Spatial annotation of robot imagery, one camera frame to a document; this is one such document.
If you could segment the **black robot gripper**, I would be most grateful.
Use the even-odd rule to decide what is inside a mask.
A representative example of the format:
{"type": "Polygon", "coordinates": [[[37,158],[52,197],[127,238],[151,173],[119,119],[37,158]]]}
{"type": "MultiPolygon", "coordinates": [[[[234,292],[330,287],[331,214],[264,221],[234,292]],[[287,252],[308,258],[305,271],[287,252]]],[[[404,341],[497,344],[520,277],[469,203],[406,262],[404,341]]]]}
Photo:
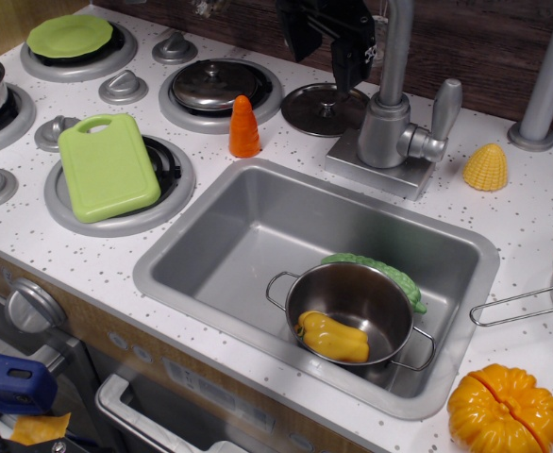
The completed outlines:
{"type": "Polygon", "coordinates": [[[276,14],[295,62],[328,38],[338,92],[349,93],[370,76],[375,24],[363,1],[276,1],[276,14]]]}

